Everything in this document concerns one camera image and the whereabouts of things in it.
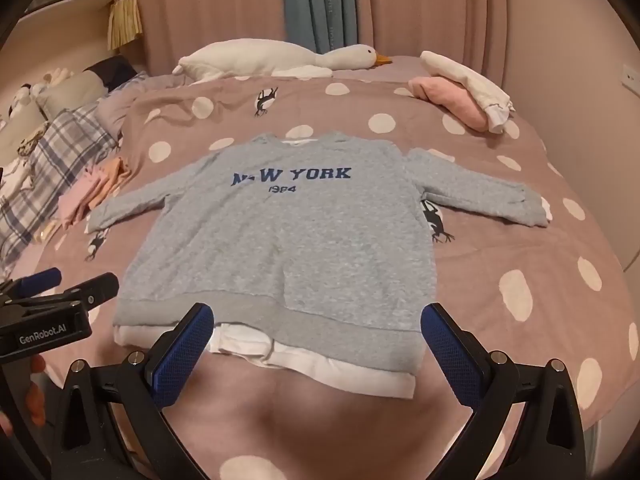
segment textured blue pad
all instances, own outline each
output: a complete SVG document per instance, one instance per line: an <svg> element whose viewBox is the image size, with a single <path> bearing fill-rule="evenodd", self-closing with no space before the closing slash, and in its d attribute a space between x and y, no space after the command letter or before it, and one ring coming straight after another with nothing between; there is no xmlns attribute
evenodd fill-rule
<svg viewBox="0 0 640 480"><path fill-rule="evenodd" d="M427 305L422 311L420 330L458 402L475 410L482 400L482 374L462 343L431 305Z"/></svg>
<svg viewBox="0 0 640 480"><path fill-rule="evenodd" d="M209 343L213 324L213 312L207 305L201 304L200 311L156 367L151 396L158 408L171 406L178 400L184 383Z"/></svg>
<svg viewBox="0 0 640 480"><path fill-rule="evenodd" d="M20 298L32 298L58 286L61 282L62 274L56 267L51 267L37 274L22 278L17 286L17 293Z"/></svg>

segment power outlet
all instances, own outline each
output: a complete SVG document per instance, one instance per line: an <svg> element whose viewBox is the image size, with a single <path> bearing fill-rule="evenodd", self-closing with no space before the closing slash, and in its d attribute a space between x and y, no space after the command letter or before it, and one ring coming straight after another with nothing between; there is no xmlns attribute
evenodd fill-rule
<svg viewBox="0 0 640 480"><path fill-rule="evenodd" d="M640 73L629 65L622 66L622 84L640 97Z"/></svg>

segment metal screw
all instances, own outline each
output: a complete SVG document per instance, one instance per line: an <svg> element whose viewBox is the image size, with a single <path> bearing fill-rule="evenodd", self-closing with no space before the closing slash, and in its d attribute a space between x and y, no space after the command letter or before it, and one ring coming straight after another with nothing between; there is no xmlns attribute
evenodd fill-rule
<svg viewBox="0 0 640 480"><path fill-rule="evenodd" d="M497 365L503 365L507 362L507 354L504 352L500 352L499 350L495 352L491 352L491 361L496 363Z"/></svg>
<svg viewBox="0 0 640 480"><path fill-rule="evenodd" d="M556 372L564 372L564 363L560 359L551 359L551 367Z"/></svg>
<svg viewBox="0 0 640 480"><path fill-rule="evenodd" d="M145 355L142 352L132 352L127 359L132 365L139 365L145 360Z"/></svg>
<svg viewBox="0 0 640 480"><path fill-rule="evenodd" d="M82 361L82 359L78 359L77 361L73 361L71 363L71 371L75 374L77 374L83 368L84 368L84 361Z"/></svg>

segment teal curtain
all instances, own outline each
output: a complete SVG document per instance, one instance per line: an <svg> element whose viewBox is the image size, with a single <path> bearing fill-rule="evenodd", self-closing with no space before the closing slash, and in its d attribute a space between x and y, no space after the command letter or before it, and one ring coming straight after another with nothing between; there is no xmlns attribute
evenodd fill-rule
<svg viewBox="0 0 640 480"><path fill-rule="evenodd" d="M355 0L284 0L287 41L324 54L357 43Z"/></svg>

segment gray sweatshirt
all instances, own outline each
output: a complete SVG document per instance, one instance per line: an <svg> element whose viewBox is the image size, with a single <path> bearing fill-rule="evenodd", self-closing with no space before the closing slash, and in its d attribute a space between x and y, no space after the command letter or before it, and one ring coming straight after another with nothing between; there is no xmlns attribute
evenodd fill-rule
<svg viewBox="0 0 640 480"><path fill-rule="evenodd" d="M546 226L540 196L422 150L340 133L271 135L96 208L89 231L162 207L124 276L117 326L169 326L194 302L283 344L417 373L436 269L420 199Z"/></svg>

